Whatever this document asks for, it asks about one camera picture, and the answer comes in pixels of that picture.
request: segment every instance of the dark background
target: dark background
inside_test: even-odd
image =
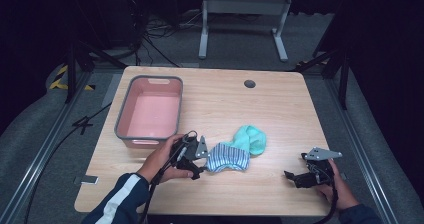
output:
[[[139,0],[147,18],[171,22],[201,0]],[[320,46],[328,51],[354,40],[350,65],[387,143],[423,200],[424,12],[423,0],[293,0],[294,13],[334,13]],[[137,42],[128,0],[0,0],[0,134],[46,93],[46,78],[71,40],[99,49]]]

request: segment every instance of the cloth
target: cloth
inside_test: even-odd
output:
[[[126,173],[116,182],[115,187],[82,221],[94,223],[137,223],[137,207],[149,197],[149,183],[137,173]]]
[[[382,224],[374,210],[364,204],[359,204],[340,211],[339,221],[342,224]]]
[[[220,142],[209,152],[207,170],[220,172],[225,168],[238,171],[249,167],[250,155],[260,155],[266,146],[266,136],[252,125],[240,127],[231,142]]]

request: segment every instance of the pink plastic bin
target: pink plastic bin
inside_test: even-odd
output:
[[[173,76],[136,76],[127,90],[115,134],[130,148],[157,148],[178,131],[183,82]]]

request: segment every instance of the white stripe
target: white stripe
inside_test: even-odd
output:
[[[116,210],[121,205],[122,201],[130,194],[131,190],[140,180],[140,177],[133,174],[125,182],[124,186],[119,189],[117,193],[106,203],[103,209],[103,216],[96,222],[96,224],[109,224],[112,223],[115,218]]]

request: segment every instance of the gray carpet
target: gray carpet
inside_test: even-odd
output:
[[[277,23],[277,19],[273,17],[246,19],[226,16],[211,19],[205,60],[197,57],[201,29],[196,25],[177,31],[169,37],[151,40],[168,59],[187,67],[284,71],[293,68],[299,61],[312,58],[311,55],[331,18],[331,15],[288,17],[283,31],[283,41],[289,56],[287,63],[279,60],[270,34],[274,23]],[[144,43],[138,55],[141,65],[172,66],[148,43]],[[134,65],[135,57],[130,56],[121,61]],[[337,164],[346,173],[355,195],[381,215],[353,154],[349,133],[337,112],[336,104],[331,100],[325,80],[317,75],[321,68],[313,67],[304,76],[328,144],[332,150],[343,153],[343,158]],[[46,80],[46,86],[49,86],[56,73],[57,70]],[[73,129],[72,124],[75,121],[94,115],[112,100],[121,73],[122,70],[107,63],[96,66],[88,81],[88,84],[96,86],[95,90],[83,91],[77,97],[57,142]],[[66,90],[49,90],[47,95],[22,112],[0,137],[2,212],[49,134],[58,113],[64,107],[65,99]],[[347,105],[347,113],[381,181],[398,223],[423,223],[424,212],[420,200],[381,135],[352,73]],[[86,214],[76,212],[73,207],[79,190],[74,179],[85,174],[107,112],[108,109],[105,109],[92,118],[90,124],[93,126],[87,127],[84,135],[81,135],[81,130],[70,135],[53,155],[37,186],[28,223],[79,223],[84,218]],[[13,223],[24,223],[26,208],[27,205],[23,205],[18,210]],[[313,223],[318,220],[319,217],[281,217],[282,223]],[[329,223],[338,221],[334,217]]]

